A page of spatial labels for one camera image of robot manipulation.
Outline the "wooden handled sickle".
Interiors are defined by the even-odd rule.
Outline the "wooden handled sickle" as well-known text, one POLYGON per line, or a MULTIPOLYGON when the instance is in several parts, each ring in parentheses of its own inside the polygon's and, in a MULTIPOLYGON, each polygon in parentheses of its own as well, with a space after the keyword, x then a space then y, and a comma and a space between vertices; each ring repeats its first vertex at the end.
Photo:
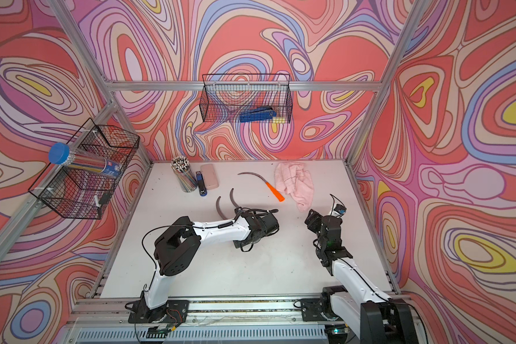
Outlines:
POLYGON ((229 192, 229 199, 235 209, 241 208, 241 206, 238 205, 238 203, 234 199, 234 188, 232 188, 229 192))
POLYGON ((215 201, 215 209, 216 209, 216 212, 218 213, 218 215, 220 216, 221 219, 227 220, 228 217, 224 214, 224 212, 221 209, 221 199, 222 198, 220 196, 216 199, 216 201, 215 201))

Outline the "pink terry rag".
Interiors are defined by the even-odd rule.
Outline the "pink terry rag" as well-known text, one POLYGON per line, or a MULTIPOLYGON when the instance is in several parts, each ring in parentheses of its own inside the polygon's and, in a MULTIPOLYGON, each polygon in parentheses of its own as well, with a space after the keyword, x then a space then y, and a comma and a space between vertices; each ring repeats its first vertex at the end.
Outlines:
POLYGON ((291 196, 300 212, 306 212, 311 208, 315 187, 305 163, 278 163, 275 168, 275 188, 291 196))

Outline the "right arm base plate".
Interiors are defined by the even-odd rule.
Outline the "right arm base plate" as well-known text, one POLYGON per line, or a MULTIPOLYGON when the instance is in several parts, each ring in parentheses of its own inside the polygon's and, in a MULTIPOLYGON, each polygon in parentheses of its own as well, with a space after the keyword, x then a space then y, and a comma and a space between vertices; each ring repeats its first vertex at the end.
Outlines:
POLYGON ((339 292, 346 292, 346 289, 342 285, 326 287, 318 298, 299 299, 293 303, 293 307, 300 310, 304 322, 342 321, 331 307, 331 296, 339 292))

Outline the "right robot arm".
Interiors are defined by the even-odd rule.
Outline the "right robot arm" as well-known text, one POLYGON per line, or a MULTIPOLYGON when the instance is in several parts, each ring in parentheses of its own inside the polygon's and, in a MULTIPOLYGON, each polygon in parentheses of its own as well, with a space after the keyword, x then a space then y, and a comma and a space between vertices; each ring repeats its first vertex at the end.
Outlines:
POLYGON ((311 209, 305 220, 316 235, 313 242, 321 265, 340 283, 324 288, 319 299, 320 316, 342 320, 361 343, 418 343, 419 334, 411 306, 396 300, 361 272, 343 246, 341 215, 321 215, 311 209))

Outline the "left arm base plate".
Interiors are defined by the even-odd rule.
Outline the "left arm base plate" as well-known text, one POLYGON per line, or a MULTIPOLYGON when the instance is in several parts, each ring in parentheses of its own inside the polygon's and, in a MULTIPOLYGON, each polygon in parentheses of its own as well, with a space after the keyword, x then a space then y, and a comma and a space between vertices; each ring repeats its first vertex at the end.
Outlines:
POLYGON ((186 322, 189 310, 188 300, 170 300, 165 305, 150 309, 144 299, 127 302, 125 309, 130 312, 128 322, 132 324, 171 324, 186 322))

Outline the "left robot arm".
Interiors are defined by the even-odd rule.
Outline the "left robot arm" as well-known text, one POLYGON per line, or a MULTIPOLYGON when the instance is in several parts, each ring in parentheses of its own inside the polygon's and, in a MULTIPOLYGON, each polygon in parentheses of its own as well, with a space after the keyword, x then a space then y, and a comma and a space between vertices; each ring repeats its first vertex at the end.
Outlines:
POLYGON ((193 222, 188 216, 178 218, 154 242, 154 252, 144 251, 153 261, 155 271, 143 289, 148 309, 166 305, 173 278, 185 271, 202 247, 231 242, 242 252, 249 252, 264 237, 275 235, 280 225, 276 209, 238 207, 234 217, 216 222, 193 222))

